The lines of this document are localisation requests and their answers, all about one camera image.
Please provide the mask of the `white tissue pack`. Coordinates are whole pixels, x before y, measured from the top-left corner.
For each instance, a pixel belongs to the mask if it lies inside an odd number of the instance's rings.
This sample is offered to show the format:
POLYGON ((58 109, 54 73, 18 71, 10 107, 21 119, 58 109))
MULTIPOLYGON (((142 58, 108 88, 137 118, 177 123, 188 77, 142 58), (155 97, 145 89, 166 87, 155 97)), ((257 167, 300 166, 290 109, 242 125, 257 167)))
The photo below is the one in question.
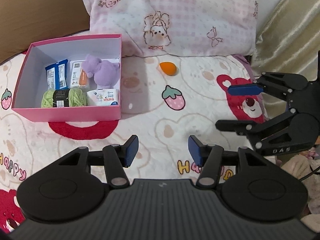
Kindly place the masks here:
POLYGON ((87 92, 88 106, 113 106, 119 105, 117 89, 96 89, 87 92))

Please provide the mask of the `orange makeup sponge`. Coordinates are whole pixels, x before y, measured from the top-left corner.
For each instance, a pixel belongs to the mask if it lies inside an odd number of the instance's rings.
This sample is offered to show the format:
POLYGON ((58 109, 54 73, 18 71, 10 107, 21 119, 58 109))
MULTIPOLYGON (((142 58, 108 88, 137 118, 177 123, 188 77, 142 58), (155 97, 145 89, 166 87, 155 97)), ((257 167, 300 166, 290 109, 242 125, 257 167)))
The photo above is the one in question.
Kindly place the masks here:
POLYGON ((172 62, 161 62, 159 66, 162 72, 168 76, 174 76, 177 72, 177 67, 172 62))

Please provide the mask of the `green yarn ball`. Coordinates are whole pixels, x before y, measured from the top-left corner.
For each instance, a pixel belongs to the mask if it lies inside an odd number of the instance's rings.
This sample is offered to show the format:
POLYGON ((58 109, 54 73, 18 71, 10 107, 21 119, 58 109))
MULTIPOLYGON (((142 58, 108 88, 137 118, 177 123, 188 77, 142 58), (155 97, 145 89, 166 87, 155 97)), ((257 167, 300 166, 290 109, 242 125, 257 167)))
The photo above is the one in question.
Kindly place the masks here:
POLYGON ((87 96, 80 88, 47 90, 42 97, 41 108, 85 107, 87 96))

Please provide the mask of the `purple plush toy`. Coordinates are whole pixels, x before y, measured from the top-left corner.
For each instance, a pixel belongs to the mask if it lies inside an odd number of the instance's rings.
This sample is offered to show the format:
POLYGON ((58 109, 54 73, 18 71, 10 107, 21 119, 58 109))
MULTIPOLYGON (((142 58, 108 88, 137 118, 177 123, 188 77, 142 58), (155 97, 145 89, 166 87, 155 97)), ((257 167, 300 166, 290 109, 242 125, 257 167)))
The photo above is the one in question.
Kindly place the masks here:
POLYGON ((93 79, 97 88, 113 88, 120 77, 119 63, 102 60, 93 55, 87 55, 81 67, 87 77, 93 79))

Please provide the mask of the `clear dental floss box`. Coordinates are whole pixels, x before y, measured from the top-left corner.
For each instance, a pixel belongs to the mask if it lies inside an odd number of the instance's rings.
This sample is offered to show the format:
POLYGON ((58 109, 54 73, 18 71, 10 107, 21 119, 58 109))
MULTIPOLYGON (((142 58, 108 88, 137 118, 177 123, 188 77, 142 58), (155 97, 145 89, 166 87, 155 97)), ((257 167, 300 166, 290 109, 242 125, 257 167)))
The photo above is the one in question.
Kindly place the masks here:
POLYGON ((89 80, 82 68, 83 61, 71 61, 67 74, 69 88, 85 89, 89 87, 89 80))

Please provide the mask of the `blue snack packet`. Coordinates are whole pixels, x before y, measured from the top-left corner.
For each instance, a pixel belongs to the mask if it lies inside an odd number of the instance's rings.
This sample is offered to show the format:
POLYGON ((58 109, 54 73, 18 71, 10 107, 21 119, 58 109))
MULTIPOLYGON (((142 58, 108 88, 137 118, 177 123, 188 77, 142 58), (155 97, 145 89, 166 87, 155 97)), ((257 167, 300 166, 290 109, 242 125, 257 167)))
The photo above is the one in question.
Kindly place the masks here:
POLYGON ((62 60, 45 68, 49 90, 67 89, 67 64, 68 60, 62 60))

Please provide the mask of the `gold satin curtain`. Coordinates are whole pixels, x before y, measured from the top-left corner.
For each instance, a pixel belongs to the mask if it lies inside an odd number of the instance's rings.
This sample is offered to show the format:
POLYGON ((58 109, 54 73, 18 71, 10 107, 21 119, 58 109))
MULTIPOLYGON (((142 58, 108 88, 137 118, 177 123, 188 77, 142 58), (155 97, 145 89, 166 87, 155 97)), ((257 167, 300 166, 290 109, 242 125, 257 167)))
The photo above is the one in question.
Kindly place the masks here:
POLYGON ((257 36, 251 66, 263 72, 317 77, 319 0, 280 0, 257 36))

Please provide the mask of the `pink cardboard box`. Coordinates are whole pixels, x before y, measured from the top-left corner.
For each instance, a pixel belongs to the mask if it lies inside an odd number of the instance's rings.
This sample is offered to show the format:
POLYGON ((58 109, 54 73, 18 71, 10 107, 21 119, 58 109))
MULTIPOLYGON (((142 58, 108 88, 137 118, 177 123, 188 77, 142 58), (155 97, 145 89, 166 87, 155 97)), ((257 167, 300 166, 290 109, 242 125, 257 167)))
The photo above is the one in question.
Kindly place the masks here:
POLYGON ((121 35, 95 34, 54 38, 32 43, 19 72, 11 109, 33 122, 113 121, 121 118, 121 104, 111 106, 42 108, 48 89, 45 68, 67 60, 66 83, 71 83, 72 63, 90 54, 121 63, 121 35))

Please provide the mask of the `pink checked pillow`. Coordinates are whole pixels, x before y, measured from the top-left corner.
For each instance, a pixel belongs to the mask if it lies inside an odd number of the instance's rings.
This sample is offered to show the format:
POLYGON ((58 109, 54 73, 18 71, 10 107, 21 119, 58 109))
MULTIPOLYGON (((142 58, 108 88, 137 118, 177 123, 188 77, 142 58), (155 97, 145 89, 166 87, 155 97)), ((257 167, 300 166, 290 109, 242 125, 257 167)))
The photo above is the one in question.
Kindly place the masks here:
POLYGON ((249 55, 257 0, 83 0, 90 31, 119 34, 123 56, 249 55))

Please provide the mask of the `brown cloud pillow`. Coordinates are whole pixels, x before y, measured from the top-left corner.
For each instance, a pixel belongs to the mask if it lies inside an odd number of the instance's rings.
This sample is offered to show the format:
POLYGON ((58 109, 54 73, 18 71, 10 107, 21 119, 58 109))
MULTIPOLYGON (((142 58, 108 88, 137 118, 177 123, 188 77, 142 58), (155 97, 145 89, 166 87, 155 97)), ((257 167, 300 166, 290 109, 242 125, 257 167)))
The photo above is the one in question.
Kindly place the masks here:
POLYGON ((1 0, 1 62, 30 44, 89 29, 82 0, 1 0))

